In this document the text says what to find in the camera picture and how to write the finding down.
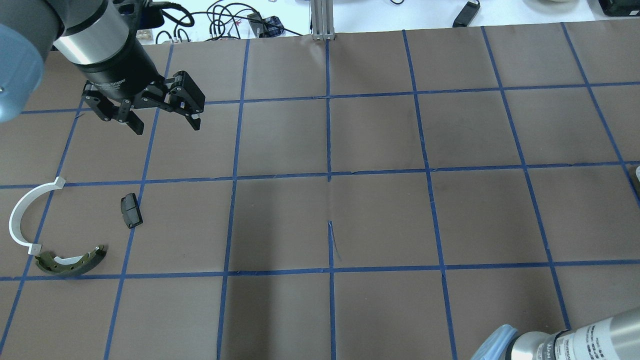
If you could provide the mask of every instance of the white curved part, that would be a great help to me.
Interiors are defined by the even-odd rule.
[[[29,250],[27,251],[29,255],[39,255],[40,250],[42,249],[42,245],[30,243],[24,239],[22,230],[20,229],[22,216],[24,215],[24,212],[27,210],[29,205],[31,205],[31,203],[35,199],[39,198],[39,196],[41,196],[42,194],[51,192],[53,190],[62,189],[65,183],[66,180],[58,176],[53,181],[53,183],[42,184],[36,188],[33,188],[30,192],[24,194],[24,196],[13,208],[11,216],[9,217],[9,234],[11,234],[11,237],[16,243],[29,248]]]

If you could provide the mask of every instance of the white floor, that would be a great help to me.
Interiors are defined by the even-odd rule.
[[[213,2],[202,0],[173,0],[191,12],[204,11]],[[233,3],[224,0],[221,4]],[[307,0],[239,0],[258,9],[263,17],[276,15],[282,24],[293,31],[308,34],[310,10]],[[336,33],[392,31],[401,29],[449,28],[467,0],[405,0],[393,5],[389,0],[334,0]],[[555,3],[550,0],[481,0],[481,8],[471,26],[510,24],[542,24],[612,18],[605,16],[598,0],[569,0]],[[209,38],[209,20],[196,15],[196,26],[185,28],[190,39]],[[154,37],[161,30],[173,33],[174,23],[168,21],[162,28],[153,29]],[[242,20],[241,37],[253,37],[246,20]],[[168,38],[161,37],[161,42]]]

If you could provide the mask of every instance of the blue grid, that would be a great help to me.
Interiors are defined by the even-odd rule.
[[[228,231],[227,231],[227,246],[225,249],[225,266],[224,271],[219,272],[185,272],[185,273],[169,273],[169,274],[128,274],[127,273],[127,265],[129,260],[129,254],[131,251],[131,245],[134,239],[135,228],[131,229],[129,234],[129,240],[127,243],[127,250],[125,253],[124,263],[122,266],[122,271],[120,274],[108,274],[108,275],[82,275],[76,277],[75,279],[118,279],[118,291],[116,294],[116,300],[114,303],[113,314],[111,317],[111,323],[109,327],[109,333],[107,338],[107,344],[104,352],[104,359],[108,359],[109,351],[111,348],[111,341],[113,339],[113,331],[116,324],[116,319],[118,315],[118,307],[120,303],[120,298],[122,296],[122,288],[124,281],[126,279],[158,279],[158,278],[181,278],[181,277],[222,277],[223,285],[221,289],[221,301],[220,301],[220,317],[218,324],[218,344],[217,344],[217,353],[216,358],[219,359],[221,355],[221,344],[222,344],[222,336],[223,336],[223,324],[224,324],[224,315],[225,315],[225,303],[226,303],[226,293],[227,293],[227,282],[229,277],[234,276],[271,276],[271,275],[289,275],[289,274],[329,274],[330,276],[330,328],[331,328],[331,354],[332,360],[335,360],[336,355],[336,336],[335,336],[335,290],[334,290],[334,275],[336,273],[346,273],[346,272],[403,272],[403,271],[439,271],[442,276],[442,289],[444,295],[444,304],[445,311],[447,317],[447,325],[449,330],[449,338],[451,343],[451,353],[452,358],[457,360],[457,351],[456,351],[456,343],[454,338],[454,329],[452,323],[451,316],[451,306],[449,304],[449,294],[447,289],[447,278],[446,271],[447,270],[472,270],[472,269],[498,269],[498,268],[550,268],[552,272],[552,277],[554,281],[554,286],[556,288],[558,301],[561,306],[561,311],[563,314],[564,322],[567,328],[570,327],[569,319],[566,314],[566,308],[564,306],[564,301],[562,297],[562,292],[560,289],[559,281],[556,275],[556,267],[563,266],[602,266],[602,265],[638,265],[640,264],[640,259],[622,259],[622,260],[596,260],[596,261],[554,261],[551,255],[547,237],[545,235],[544,225],[540,216],[540,211],[538,209],[538,205],[536,202],[535,193],[531,184],[531,179],[529,177],[528,169],[530,168],[558,168],[558,167],[603,167],[603,166],[621,166],[623,171],[625,172],[625,176],[627,179],[630,178],[627,175],[627,165],[640,165],[640,161],[625,161],[621,155],[618,146],[614,140],[614,137],[607,125],[607,121],[602,113],[597,99],[592,91],[593,87],[600,86],[629,86],[629,85],[640,85],[640,81],[635,82],[622,82],[622,83],[589,83],[586,73],[580,63],[579,57],[575,51],[571,38],[567,32],[566,26],[564,23],[561,24],[566,40],[572,50],[575,61],[580,69],[580,73],[584,79],[584,84],[579,85],[552,85],[552,86],[512,86],[512,87],[503,87],[500,74],[498,72],[495,59],[493,57],[491,45],[489,43],[489,39],[486,36],[485,28],[482,27],[482,33],[484,37],[484,41],[491,59],[492,67],[495,72],[495,76],[497,79],[498,87],[497,88],[468,88],[468,89],[447,89],[447,90],[427,90],[427,91],[418,91],[415,75],[413,73],[413,63],[411,59],[411,52],[409,43],[407,41],[406,32],[403,31],[403,40],[406,49],[407,60],[409,64],[411,80],[412,80],[412,91],[411,92],[390,92],[390,93],[375,93],[375,94],[347,94],[347,95],[331,95],[330,94],[330,64],[329,64],[329,42],[326,43],[325,48],[325,61],[326,61],[326,94],[324,96],[315,96],[315,97],[285,97],[285,98],[272,98],[272,99],[244,99],[244,89],[246,84],[246,71],[248,64],[248,56],[249,56],[249,46],[250,41],[246,42],[245,54],[244,54],[244,65],[243,65],[243,78],[241,85],[241,96],[239,100],[233,101],[209,101],[207,104],[239,104],[239,114],[238,114],[238,123],[237,123],[237,132],[236,132],[236,148],[234,152],[234,169],[233,175],[230,177],[199,177],[199,178],[184,178],[184,179],[147,179],[147,170],[148,164],[151,156],[154,135],[157,126],[157,119],[159,115],[159,110],[156,110],[156,115],[154,117],[153,126],[151,129],[151,135],[147,148],[147,156],[145,159],[145,166],[143,169],[142,178],[139,181],[104,181],[104,182],[83,182],[83,183],[67,183],[66,186],[109,186],[109,185],[121,185],[121,184],[138,184],[140,186],[140,194],[139,200],[142,202],[143,192],[146,184],[150,183],[178,183],[178,182],[202,182],[202,181],[232,181],[232,195],[231,195],[231,205],[229,210],[229,221],[228,221]],[[173,45],[170,47],[168,61],[166,64],[164,75],[165,77],[168,75],[169,66],[171,64],[173,54]],[[598,112],[598,116],[602,121],[603,127],[607,132],[607,136],[609,137],[612,146],[616,152],[618,157],[618,161],[610,161],[610,162],[601,162],[601,163],[576,163],[576,164],[567,164],[567,163],[553,163],[553,164],[539,164],[539,165],[528,165],[525,161],[524,154],[522,152],[522,148],[518,141],[518,135],[513,123],[513,119],[511,116],[511,112],[509,109],[509,104],[507,102],[505,91],[514,91],[514,90],[532,90],[532,89],[551,89],[551,88],[587,88],[589,95],[593,101],[594,107]],[[516,143],[516,148],[518,150],[518,155],[520,157],[521,164],[514,165],[499,165],[499,166],[478,166],[478,167],[446,167],[446,168],[431,168],[429,166],[426,146],[424,141],[424,133],[422,131],[422,119],[420,115],[420,105],[418,102],[418,96],[422,94],[444,94],[444,93],[462,93],[462,92],[487,92],[487,91],[496,91],[500,92],[502,96],[502,100],[504,103],[505,111],[507,113],[509,119],[509,125],[511,126],[512,134],[514,141]],[[333,172],[331,167],[331,116],[330,116],[330,99],[336,98],[354,98],[354,97],[378,97],[378,96],[400,96],[400,95],[412,95],[415,103],[415,111],[417,114],[417,126],[419,130],[420,136],[420,145],[422,149],[422,155],[424,160],[424,168],[411,168],[411,169],[400,169],[400,170],[366,170],[366,171],[357,171],[357,172]],[[327,171],[320,173],[305,173],[305,174],[273,174],[273,175],[261,175],[261,176],[238,176],[237,175],[237,162],[238,162],[238,154],[239,154],[239,145],[240,145],[240,136],[241,136],[241,125],[242,125],[242,116],[243,116],[243,105],[246,102],[266,102],[266,101],[300,101],[300,100],[312,100],[312,99],[326,99],[326,136],[327,136]],[[23,111],[23,114],[40,114],[40,113],[61,113],[61,112],[73,112],[76,114],[74,121],[72,123],[71,129],[69,131],[69,136],[67,138],[67,142],[65,145],[65,149],[63,151],[62,157],[60,159],[60,164],[58,166],[56,176],[58,176],[62,170],[63,163],[65,161],[69,145],[71,143],[71,139],[74,134],[74,130],[76,128],[77,119],[81,116],[83,111],[90,110],[89,108],[83,108],[82,102],[80,102],[78,108],[75,109],[56,109],[56,110],[34,110],[34,111]],[[462,265],[447,265],[445,263],[444,255],[442,253],[442,243],[440,241],[440,232],[438,228],[438,220],[437,220],[437,210],[436,204],[433,197],[433,188],[431,182],[431,173],[432,172],[441,172],[441,171],[482,171],[482,170],[503,170],[503,169],[522,169],[525,178],[527,181],[527,186],[529,189],[529,193],[531,196],[531,201],[534,206],[536,218],[538,220],[538,225],[540,228],[540,233],[542,235],[543,244],[545,246],[545,250],[547,251],[547,262],[541,263],[495,263],[495,264],[462,264]],[[329,267],[326,268],[302,268],[302,269],[290,269],[290,270],[270,270],[270,271],[229,271],[228,264],[230,259],[230,251],[231,251],[231,239],[232,239],[232,230],[233,230],[233,219],[234,219],[234,207],[235,207],[235,198],[236,198],[236,188],[237,182],[249,179],[278,179],[278,178],[287,178],[287,177],[327,177],[328,181],[331,181],[332,176],[353,176],[353,175],[368,175],[368,174],[409,174],[409,173],[425,173],[426,175],[426,184],[429,192],[429,200],[431,204],[431,213],[433,217],[433,224],[436,236],[436,245],[438,249],[438,265],[420,265],[420,266],[364,266],[364,267],[351,267],[351,268],[335,268],[333,262],[333,248],[335,246],[333,242],[333,231],[332,224],[329,222],[328,224],[328,257],[329,257]],[[12,188],[32,188],[38,186],[39,184],[16,184],[16,185],[1,185],[0,190],[2,189],[12,189]],[[630,182],[631,191],[633,191],[633,185]],[[38,231],[35,236],[34,243],[37,243],[40,238],[40,233],[42,232],[42,227],[44,226],[44,222],[47,216],[47,212],[49,210],[49,206],[51,204],[53,193],[49,194],[47,199],[45,209],[43,211],[40,223],[38,225]],[[640,199],[638,196],[635,196],[638,206],[640,206]],[[32,262],[32,256],[28,257],[26,265],[24,267],[24,271],[21,276],[18,277],[0,277],[0,281],[18,281],[19,286],[17,293],[15,295],[15,299],[13,301],[13,306],[10,311],[9,318],[7,320],[6,326],[4,328],[4,332],[2,338],[0,340],[0,354],[6,342],[6,337],[11,327],[11,323],[13,317],[15,315],[15,310],[20,300],[20,294],[22,292],[22,288],[26,281],[57,281],[61,280],[58,277],[51,277],[45,275],[36,275],[36,276],[28,276],[30,264]]]

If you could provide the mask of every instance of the blue plastic cover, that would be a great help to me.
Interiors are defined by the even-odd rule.
[[[38,87],[44,62],[38,50],[20,33],[0,24],[0,122],[20,115]]]
[[[517,332],[511,325],[500,326],[484,341],[471,360],[499,360]]]

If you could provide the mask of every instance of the white plastic bracket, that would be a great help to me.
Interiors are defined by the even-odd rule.
[[[29,248],[29,250],[27,251],[29,255],[39,255],[40,251],[42,250],[42,245],[30,243],[24,239],[24,236],[22,235],[22,230],[20,229],[22,216],[24,215],[24,212],[27,210],[29,205],[31,205],[31,203],[35,199],[53,190],[62,189],[65,183],[66,183],[66,180],[58,176],[53,181],[53,183],[42,184],[32,189],[28,193],[24,194],[24,196],[20,199],[20,201],[18,201],[18,203],[13,208],[13,211],[11,212],[11,216],[9,217],[9,233],[11,234],[11,237],[16,243]]]
[[[309,0],[314,40],[333,40],[333,0]]]

